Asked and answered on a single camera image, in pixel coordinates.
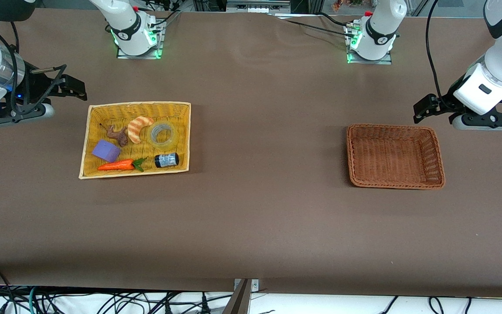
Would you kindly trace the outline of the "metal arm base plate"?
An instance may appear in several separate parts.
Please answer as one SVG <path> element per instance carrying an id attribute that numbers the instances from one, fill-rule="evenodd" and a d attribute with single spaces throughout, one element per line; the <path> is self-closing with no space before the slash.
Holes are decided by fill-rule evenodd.
<path id="1" fill-rule="evenodd" d="M 113 31 L 114 42 L 117 46 L 118 59 L 161 59 L 165 41 L 165 20 L 163 24 L 155 26 L 156 18 L 148 15 L 140 28 L 128 36 L 125 32 Z"/>
<path id="2" fill-rule="evenodd" d="M 392 58 L 390 50 L 393 47 L 393 40 L 386 44 L 375 44 L 371 37 L 364 34 L 361 26 L 357 23 L 348 23 L 343 26 L 347 35 L 345 40 L 347 62 L 371 65 L 390 65 Z"/>

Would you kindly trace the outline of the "dark brown post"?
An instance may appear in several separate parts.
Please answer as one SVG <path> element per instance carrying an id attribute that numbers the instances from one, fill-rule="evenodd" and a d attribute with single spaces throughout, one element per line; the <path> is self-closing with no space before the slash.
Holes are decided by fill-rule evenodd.
<path id="1" fill-rule="evenodd" d="M 253 280 L 241 279 L 235 286 L 222 314 L 249 314 L 249 303 L 254 288 Z"/>

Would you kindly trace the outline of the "clear yellowish tape roll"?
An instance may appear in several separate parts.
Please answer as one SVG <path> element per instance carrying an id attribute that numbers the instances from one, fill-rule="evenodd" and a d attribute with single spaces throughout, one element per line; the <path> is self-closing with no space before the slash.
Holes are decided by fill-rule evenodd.
<path id="1" fill-rule="evenodd" d="M 157 121 L 149 130 L 148 139 L 159 150 L 174 149 L 179 141 L 179 131 L 169 121 Z"/>

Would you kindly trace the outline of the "purple foam block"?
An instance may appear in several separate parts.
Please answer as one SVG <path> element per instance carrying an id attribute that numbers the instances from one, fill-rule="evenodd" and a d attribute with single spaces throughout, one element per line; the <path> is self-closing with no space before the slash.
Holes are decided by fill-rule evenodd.
<path id="1" fill-rule="evenodd" d="M 92 149 L 91 154 L 108 163 L 116 162 L 120 155 L 120 147 L 110 143 L 106 140 L 99 140 L 96 143 L 94 149 Z"/>

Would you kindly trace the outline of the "brown wicker basket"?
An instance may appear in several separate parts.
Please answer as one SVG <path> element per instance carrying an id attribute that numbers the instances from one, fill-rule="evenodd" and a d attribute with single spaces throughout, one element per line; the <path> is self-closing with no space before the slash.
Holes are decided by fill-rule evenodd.
<path id="1" fill-rule="evenodd" d="M 346 130 L 350 181 L 363 188 L 439 190 L 444 165 L 434 129 L 355 123 Z"/>

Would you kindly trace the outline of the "small black can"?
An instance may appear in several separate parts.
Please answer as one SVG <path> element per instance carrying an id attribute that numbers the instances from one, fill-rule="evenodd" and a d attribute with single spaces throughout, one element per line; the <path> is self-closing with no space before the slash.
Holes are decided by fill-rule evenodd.
<path id="1" fill-rule="evenodd" d="M 154 162 L 157 168 L 175 167 L 179 165 L 180 157 L 177 153 L 158 154 Z"/>

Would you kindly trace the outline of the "yellow wicker basket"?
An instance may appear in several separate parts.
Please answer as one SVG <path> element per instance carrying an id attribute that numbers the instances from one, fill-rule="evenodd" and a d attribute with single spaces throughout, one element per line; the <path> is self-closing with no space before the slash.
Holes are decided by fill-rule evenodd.
<path id="1" fill-rule="evenodd" d="M 153 119 L 156 125 L 166 123 L 171 129 L 159 131 L 154 140 L 151 140 L 153 126 L 142 127 L 139 135 L 141 143 L 129 140 L 127 145 L 120 149 L 118 161 L 143 159 L 141 170 L 98 170 L 98 167 L 105 164 L 104 159 L 92 153 L 98 142 L 107 140 L 117 145 L 117 141 L 106 137 L 107 127 L 113 125 L 114 131 L 117 132 L 139 116 Z M 191 104 L 187 102 L 123 102 L 90 106 L 78 177 L 83 180 L 187 172 L 190 164 L 190 130 Z M 178 155 L 179 164 L 156 167 L 155 156 L 169 153 Z"/>

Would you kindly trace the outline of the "colourful background objects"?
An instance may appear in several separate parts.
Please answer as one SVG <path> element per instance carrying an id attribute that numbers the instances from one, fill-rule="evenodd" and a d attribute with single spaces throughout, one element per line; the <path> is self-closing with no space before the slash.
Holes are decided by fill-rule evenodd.
<path id="1" fill-rule="evenodd" d="M 364 0 L 334 0 L 331 4 L 333 12 L 339 12 L 343 7 L 345 9 L 359 8 L 364 4 Z"/>

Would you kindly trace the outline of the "metal table edge bracket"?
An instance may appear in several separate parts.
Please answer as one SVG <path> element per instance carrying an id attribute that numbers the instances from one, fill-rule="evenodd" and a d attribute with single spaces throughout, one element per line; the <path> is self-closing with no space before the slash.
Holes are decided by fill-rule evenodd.
<path id="1" fill-rule="evenodd" d="M 237 287 L 242 282 L 242 280 L 243 279 L 241 279 L 241 278 L 237 278 L 234 280 L 234 291 L 237 290 Z M 259 292 L 259 289 L 260 289 L 259 279 L 251 279 L 251 280 L 249 280 L 249 282 L 251 283 L 251 292 L 253 292 L 253 293 Z"/>

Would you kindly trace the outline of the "brown toy root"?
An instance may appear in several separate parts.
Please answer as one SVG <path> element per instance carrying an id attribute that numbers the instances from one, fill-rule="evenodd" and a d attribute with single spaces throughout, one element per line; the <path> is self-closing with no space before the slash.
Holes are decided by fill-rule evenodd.
<path id="1" fill-rule="evenodd" d="M 128 144 L 127 127 L 122 127 L 118 131 L 115 131 L 115 125 L 104 126 L 100 124 L 106 131 L 106 136 L 108 139 L 113 139 L 117 141 L 119 147 L 125 147 Z"/>

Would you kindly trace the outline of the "orange toy carrot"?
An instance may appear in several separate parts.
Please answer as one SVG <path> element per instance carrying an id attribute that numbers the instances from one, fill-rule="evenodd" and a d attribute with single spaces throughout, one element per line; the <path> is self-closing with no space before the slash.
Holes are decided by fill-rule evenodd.
<path id="1" fill-rule="evenodd" d="M 124 159 L 111 163 L 106 163 L 97 168 L 98 171 L 132 171 L 136 170 L 139 172 L 144 172 L 142 164 L 147 158 L 139 159 Z"/>

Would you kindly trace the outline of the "grey equipment box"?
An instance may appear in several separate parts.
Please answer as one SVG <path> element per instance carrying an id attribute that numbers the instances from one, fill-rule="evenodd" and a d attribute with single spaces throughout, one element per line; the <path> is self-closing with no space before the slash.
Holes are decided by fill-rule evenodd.
<path id="1" fill-rule="evenodd" d="M 290 14 L 290 0 L 227 0 L 225 12 Z"/>

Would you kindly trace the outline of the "striped toy croissant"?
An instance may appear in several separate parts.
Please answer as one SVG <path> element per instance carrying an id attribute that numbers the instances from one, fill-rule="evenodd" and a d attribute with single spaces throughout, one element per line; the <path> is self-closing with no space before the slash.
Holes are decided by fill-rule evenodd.
<path id="1" fill-rule="evenodd" d="M 144 127 L 151 126 L 154 124 L 155 121 L 151 117 L 146 117 L 146 116 L 138 116 L 132 121 L 128 123 L 127 126 L 127 131 L 128 131 L 128 137 L 132 143 L 139 144 L 142 142 L 141 140 L 141 130 Z"/>

